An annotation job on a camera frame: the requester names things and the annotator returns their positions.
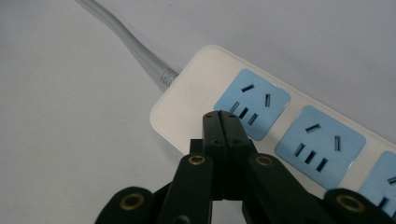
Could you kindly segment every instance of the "cable strain relief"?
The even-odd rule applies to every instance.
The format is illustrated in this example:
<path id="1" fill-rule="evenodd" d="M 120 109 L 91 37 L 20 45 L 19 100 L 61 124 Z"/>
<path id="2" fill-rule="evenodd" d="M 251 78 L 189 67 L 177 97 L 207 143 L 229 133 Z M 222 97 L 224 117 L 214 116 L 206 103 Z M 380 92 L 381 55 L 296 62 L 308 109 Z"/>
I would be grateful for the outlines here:
<path id="1" fill-rule="evenodd" d="M 172 70 L 171 68 L 165 69 L 163 74 L 161 75 L 161 82 L 165 84 L 167 87 L 172 85 L 172 82 L 177 78 L 178 73 Z"/>

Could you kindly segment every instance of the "power strip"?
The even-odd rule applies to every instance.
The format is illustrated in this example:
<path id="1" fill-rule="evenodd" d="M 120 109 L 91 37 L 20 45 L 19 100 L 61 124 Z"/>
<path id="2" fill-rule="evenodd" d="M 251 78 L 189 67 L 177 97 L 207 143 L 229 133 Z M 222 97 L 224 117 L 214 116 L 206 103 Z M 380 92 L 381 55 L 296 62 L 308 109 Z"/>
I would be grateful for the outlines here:
<path id="1" fill-rule="evenodd" d="M 202 116 L 219 109 L 235 113 L 256 148 L 279 157 L 310 193 L 351 189 L 396 216 L 394 144 L 220 47 L 193 57 L 150 122 L 188 154 Z"/>

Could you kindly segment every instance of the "blue outlet panel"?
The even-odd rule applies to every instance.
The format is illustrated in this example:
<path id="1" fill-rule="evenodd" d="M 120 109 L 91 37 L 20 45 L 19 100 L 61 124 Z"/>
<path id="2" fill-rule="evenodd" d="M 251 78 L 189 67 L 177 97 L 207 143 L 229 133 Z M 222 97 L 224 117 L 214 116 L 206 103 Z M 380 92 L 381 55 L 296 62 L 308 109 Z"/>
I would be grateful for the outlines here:
<path id="1" fill-rule="evenodd" d="M 307 105 L 276 146 L 276 155 L 323 188 L 334 189 L 365 143 L 360 133 Z"/>
<path id="2" fill-rule="evenodd" d="M 359 193 L 396 219 L 396 154 L 384 152 Z"/>
<path id="3" fill-rule="evenodd" d="M 290 95 L 248 69 L 242 70 L 214 106 L 241 119 L 247 135 L 262 140 L 274 125 Z"/>

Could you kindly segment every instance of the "metal screw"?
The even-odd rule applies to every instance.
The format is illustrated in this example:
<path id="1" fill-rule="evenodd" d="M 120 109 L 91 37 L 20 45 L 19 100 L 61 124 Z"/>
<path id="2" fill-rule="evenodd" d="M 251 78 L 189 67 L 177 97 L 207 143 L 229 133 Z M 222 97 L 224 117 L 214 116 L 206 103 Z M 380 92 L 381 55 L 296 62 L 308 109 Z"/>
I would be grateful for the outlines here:
<path id="1" fill-rule="evenodd" d="M 125 211 L 131 211 L 139 208 L 144 201 L 145 197 L 141 193 L 132 193 L 121 199 L 120 207 Z"/>

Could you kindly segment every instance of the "gray cable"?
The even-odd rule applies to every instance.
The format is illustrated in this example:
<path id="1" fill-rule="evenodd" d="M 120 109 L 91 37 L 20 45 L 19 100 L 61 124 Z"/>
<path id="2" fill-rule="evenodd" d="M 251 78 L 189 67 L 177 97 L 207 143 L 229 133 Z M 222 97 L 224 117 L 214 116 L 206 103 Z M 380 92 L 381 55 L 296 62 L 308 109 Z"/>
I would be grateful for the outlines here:
<path id="1" fill-rule="evenodd" d="M 133 34 L 117 19 L 111 12 L 99 5 L 94 0 L 78 0 L 83 6 L 88 7 L 96 16 L 103 20 L 106 25 L 126 45 L 137 61 L 142 65 L 147 73 L 154 73 L 161 78 L 166 86 L 170 86 L 177 78 L 178 73 L 167 66 L 151 51 L 149 51 Z"/>

